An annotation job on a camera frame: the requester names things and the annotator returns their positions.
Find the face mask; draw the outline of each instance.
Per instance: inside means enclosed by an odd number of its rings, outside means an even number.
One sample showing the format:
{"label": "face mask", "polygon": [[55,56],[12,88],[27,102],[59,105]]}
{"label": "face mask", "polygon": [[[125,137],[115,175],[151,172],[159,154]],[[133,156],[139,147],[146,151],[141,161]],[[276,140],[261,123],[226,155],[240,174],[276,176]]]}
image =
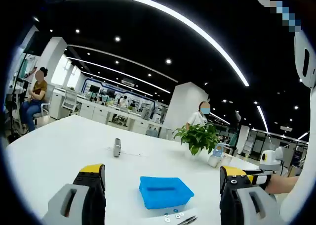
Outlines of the face mask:
{"label": "face mask", "polygon": [[203,115],[207,115],[211,112],[210,108],[201,108],[201,112],[203,113]]}

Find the green leaves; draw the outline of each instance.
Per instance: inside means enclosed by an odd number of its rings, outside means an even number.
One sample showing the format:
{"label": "green leaves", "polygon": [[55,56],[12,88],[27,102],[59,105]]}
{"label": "green leaves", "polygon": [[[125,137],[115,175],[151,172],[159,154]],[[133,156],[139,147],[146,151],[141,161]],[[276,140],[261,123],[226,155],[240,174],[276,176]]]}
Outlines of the green leaves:
{"label": "green leaves", "polygon": [[189,144],[189,149],[193,155],[195,155],[199,149],[206,148],[208,153],[212,151],[215,145],[218,143],[218,135],[216,129],[212,124],[207,124],[205,126],[200,125],[190,125],[189,130],[186,130],[185,125],[182,128],[178,128],[176,137],[181,137],[181,144],[184,142]]}

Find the potted plant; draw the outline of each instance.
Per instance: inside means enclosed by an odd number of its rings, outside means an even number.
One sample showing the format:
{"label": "potted plant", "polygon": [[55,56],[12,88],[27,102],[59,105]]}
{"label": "potted plant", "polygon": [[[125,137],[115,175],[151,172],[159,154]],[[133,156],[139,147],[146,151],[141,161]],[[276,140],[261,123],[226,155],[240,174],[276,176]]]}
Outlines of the potted plant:
{"label": "potted plant", "polygon": [[212,124],[205,126],[190,125],[189,130],[186,130],[185,126],[183,126],[175,131],[177,133],[173,139],[178,136],[181,137],[181,144],[185,143],[189,149],[185,152],[185,155],[192,159],[195,159],[201,153],[202,149],[208,150],[208,154],[211,153],[219,141],[215,127]]}

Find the black ceiling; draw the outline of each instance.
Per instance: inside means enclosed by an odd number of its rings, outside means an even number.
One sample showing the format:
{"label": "black ceiling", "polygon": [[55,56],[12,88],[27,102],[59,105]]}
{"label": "black ceiling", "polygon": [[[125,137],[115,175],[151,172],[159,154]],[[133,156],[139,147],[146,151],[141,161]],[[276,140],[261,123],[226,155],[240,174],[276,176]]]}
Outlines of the black ceiling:
{"label": "black ceiling", "polygon": [[[62,36],[69,45],[110,52],[179,81],[176,83],[122,59],[73,47],[82,60],[117,69],[171,92],[168,94],[135,81],[140,90],[152,94],[155,100],[163,99],[168,104],[174,87],[191,81],[209,94],[214,113],[227,121],[232,120],[228,108],[235,109],[246,118],[244,124],[265,130],[253,103],[257,101],[264,111],[269,131],[284,134],[280,126],[290,126],[293,131],[285,135],[297,138],[309,130],[310,90],[299,82],[294,63],[294,34],[282,26],[280,16],[271,14],[257,0],[155,1],[204,29],[234,60],[250,86],[245,87],[222,55],[195,31],[141,3],[130,0],[55,2],[37,13],[39,22],[35,24],[43,32],[49,33],[52,29],[52,36]],[[80,33],[76,34],[75,29],[80,29]],[[115,42],[115,36],[120,36],[121,41]],[[71,47],[65,54],[74,57]],[[171,65],[165,64],[166,58],[172,60]],[[100,72],[100,76],[114,81],[123,78],[121,74],[97,66],[86,66],[95,75]],[[223,99],[233,104],[224,103]],[[298,110],[294,110],[295,105],[299,106]]]}

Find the blue jeans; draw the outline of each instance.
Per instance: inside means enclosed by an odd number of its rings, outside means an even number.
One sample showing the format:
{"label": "blue jeans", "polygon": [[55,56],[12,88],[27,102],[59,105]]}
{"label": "blue jeans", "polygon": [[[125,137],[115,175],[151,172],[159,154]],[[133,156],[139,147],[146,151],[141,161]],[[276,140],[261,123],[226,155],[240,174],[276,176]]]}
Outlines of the blue jeans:
{"label": "blue jeans", "polygon": [[21,123],[27,124],[30,131],[35,129],[33,123],[33,115],[40,113],[40,105],[43,103],[41,100],[31,100],[30,102],[24,101],[21,106]]}

